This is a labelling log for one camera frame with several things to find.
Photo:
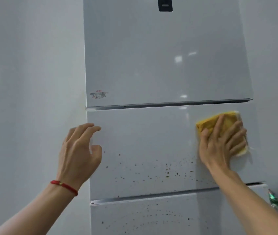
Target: hand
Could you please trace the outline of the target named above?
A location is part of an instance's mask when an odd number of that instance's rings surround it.
[[[57,180],[68,184],[77,191],[95,172],[102,160],[102,147],[92,146],[89,143],[92,135],[101,130],[100,126],[86,123],[69,130],[58,162]]]
[[[224,115],[220,115],[212,134],[204,129],[200,136],[199,154],[201,161],[211,171],[212,168],[230,170],[230,159],[246,146],[242,121],[235,122],[223,135],[220,135]]]

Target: person's left arm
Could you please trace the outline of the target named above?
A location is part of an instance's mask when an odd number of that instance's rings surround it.
[[[90,139],[99,130],[101,127],[90,123],[70,129],[59,155],[56,180],[78,191],[89,179],[102,159],[101,146],[92,146],[93,153],[89,152]],[[34,201],[0,227],[0,235],[46,234],[74,196],[62,186],[49,184]]]

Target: refrigerator drawer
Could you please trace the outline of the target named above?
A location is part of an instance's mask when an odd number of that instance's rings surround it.
[[[245,183],[265,180],[253,102],[97,110],[88,112],[88,121],[102,127],[93,142],[103,157],[90,178],[91,199],[217,187],[198,159],[195,125],[230,110],[240,112],[251,147],[232,159],[231,168]]]
[[[84,0],[88,107],[253,98],[238,0]]]
[[[267,186],[250,188],[269,202]],[[92,235],[244,235],[224,195],[199,193],[91,205]]]

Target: yellow towel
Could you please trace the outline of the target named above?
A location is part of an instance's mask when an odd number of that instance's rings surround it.
[[[223,114],[225,115],[225,118],[224,118],[225,120],[224,120],[224,124],[222,126],[221,135],[224,134],[225,131],[228,130],[237,120],[241,120],[240,114],[238,111],[230,111],[230,112],[226,112]],[[211,118],[198,122],[196,124],[198,134],[200,135],[202,130],[204,130],[205,128],[207,128],[211,134],[219,115],[221,115],[221,114],[215,115]],[[248,151],[248,146],[246,146],[244,149],[242,149],[236,156],[241,156],[241,155],[245,154],[247,151]]]

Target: person's right arm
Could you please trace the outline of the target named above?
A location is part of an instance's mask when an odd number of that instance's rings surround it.
[[[220,116],[212,135],[208,130],[202,131],[200,158],[226,196],[246,233],[276,235],[278,234],[278,212],[246,186],[229,166],[231,157],[246,145],[245,141],[236,144],[238,139],[243,138],[246,130],[240,129],[242,122],[238,121],[227,132],[220,135],[223,120],[224,116]]]

